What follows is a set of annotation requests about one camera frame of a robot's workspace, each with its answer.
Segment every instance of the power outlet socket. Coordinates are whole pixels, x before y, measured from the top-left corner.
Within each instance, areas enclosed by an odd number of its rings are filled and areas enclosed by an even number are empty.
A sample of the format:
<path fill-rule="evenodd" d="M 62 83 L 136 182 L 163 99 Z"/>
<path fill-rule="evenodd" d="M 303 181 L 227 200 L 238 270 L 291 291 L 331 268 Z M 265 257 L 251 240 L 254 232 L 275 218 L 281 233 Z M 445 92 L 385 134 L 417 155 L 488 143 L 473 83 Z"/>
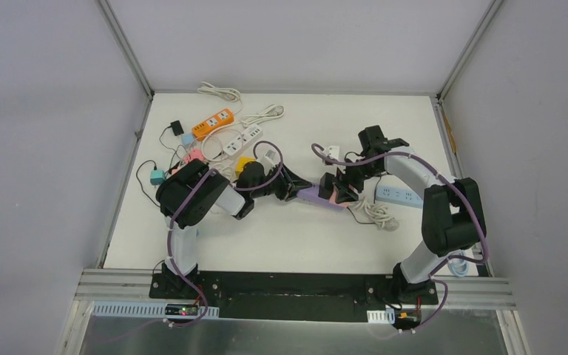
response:
<path fill-rule="evenodd" d="M 418 209 L 423 208 L 423 200 L 413 190 L 399 189 L 388 185 L 378 185 L 376 200 Z"/>
<path fill-rule="evenodd" d="M 239 135 L 229 141 L 223 148 L 223 152 L 234 159 L 240 155 L 248 146 L 256 143 L 263 136 L 263 129 L 257 124 L 245 128 Z"/>

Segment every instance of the purple object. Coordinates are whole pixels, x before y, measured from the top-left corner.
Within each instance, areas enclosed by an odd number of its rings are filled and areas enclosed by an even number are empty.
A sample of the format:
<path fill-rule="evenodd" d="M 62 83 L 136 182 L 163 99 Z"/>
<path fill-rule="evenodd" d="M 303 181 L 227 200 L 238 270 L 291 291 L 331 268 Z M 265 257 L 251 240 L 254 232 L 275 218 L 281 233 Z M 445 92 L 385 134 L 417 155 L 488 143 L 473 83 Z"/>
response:
<path fill-rule="evenodd" d="M 312 187 L 308 187 L 307 189 L 299 190 L 297 192 L 297 197 L 301 198 L 302 200 L 306 200 L 308 202 L 312 202 L 312 203 L 315 203 L 317 205 L 327 207 L 329 209 L 333 209 L 335 211 L 342 211 L 343 209 L 345 209 L 344 206 L 335 205 L 332 202 L 330 202 L 329 200 L 326 200 L 325 198 L 319 197 L 319 186 L 318 185 L 313 184 Z"/>

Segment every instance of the white table surface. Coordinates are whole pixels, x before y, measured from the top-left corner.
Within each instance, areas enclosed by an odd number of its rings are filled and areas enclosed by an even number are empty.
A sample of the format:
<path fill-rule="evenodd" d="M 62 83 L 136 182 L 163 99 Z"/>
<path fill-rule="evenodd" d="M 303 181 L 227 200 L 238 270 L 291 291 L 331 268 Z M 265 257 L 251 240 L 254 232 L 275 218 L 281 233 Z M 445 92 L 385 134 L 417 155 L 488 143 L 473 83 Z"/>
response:
<path fill-rule="evenodd" d="M 263 139 L 282 150 L 286 166 L 307 180 L 317 182 L 334 166 L 323 166 L 310 150 L 311 143 L 338 145 L 342 152 L 360 152 L 357 134 L 379 124 L 387 138 L 403 138 L 440 172 L 449 166 L 432 105 L 428 97 L 380 95 L 243 95 L 244 109 L 237 115 L 261 111 L 269 104 L 281 104 L 284 118 L 261 124 Z M 134 169 L 112 239 L 105 268 L 152 268 L 166 255 L 166 225 L 159 209 L 147 200 L 135 179 L 136 168 L 153 159 L 166 169 L 172 152 L 158 142 L 162 130 L 179 120 L 189 132 L 197 123 L 223 108 L 232 112 L 239 106 L 219 98 L 199 94 L 156 94 L 138 148 Z M 221 134 L 226 143 L 232 133 Z M 163 136 L 167 146 L 177 146 L 180 138 L 171 130 Z M 212 142 L 208 147 L 215 148 Z M 243 155 L 251 156 L 251 149 Z M 151 165 L 140 173 L 145 190 Z M 364 194 L 373 198 L 376 178 L 365 184 Z M 406 188 L 394 176 L 382 183 Z M 275 196 L 255 201 L 254 211 L 243 220 L 208 213 L 199 225 L 198 262 L 201 270 L 247 272 L 301 272 L 340 274 L 391 273 L 422 240 L 421 209 L 389 205 L 401 226 L 396 231 L 359 225 L 348 211 L 324 209 L 300 199 L 284 203 Z M 361 221 L 368 221 L 358 214 Z M 439 274 L 450 272 L 443 268 Z M 476 276 L 476 268 L 470 267 Z"/>

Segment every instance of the white power strip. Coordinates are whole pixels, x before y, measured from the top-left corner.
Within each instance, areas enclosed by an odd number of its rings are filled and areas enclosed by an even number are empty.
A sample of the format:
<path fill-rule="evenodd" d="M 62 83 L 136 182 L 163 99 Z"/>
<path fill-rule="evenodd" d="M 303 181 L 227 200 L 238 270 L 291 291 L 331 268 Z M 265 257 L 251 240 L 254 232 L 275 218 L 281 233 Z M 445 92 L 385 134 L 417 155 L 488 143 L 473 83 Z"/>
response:
<path fill-rule="evenodd" d="M 260 137 L 263 136 L 263 129 L 257 124 L 252 124 L 247 127 L 242 133 L 237 135 L 234 139 L 229 141 L 223 148 L 223 152 L 230 158 L 236 158 L 248 146 L 255 143 Z"/>

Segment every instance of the pink object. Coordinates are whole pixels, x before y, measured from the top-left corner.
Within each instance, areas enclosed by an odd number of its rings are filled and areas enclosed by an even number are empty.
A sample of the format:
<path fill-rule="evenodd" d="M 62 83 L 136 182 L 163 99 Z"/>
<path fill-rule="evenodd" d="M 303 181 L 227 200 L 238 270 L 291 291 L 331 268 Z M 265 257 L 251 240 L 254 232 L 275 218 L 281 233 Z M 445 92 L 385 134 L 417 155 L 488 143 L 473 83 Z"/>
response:
<path fill-rule="evenodd" d="M 332 191 L 332 195 L 330 196 L 330 203 L 336 206 L 341 206 L 343 208 L 347 208 L 349 206 L 349 202 L 337 203 L 337 190 L 334 189 Z"/>
<path fill-rule="evenodd" d="M 203 154 L 201 153 L 201 151 L 199 149 L 191 150 L 190 153 L 186 157 L 184 157 L 184 163 L 190 163 L 191 161 L 193 161 L 195 159 L 199 159 L 201 161 L 205 160 L 205 158 L 203 157 Z"/>

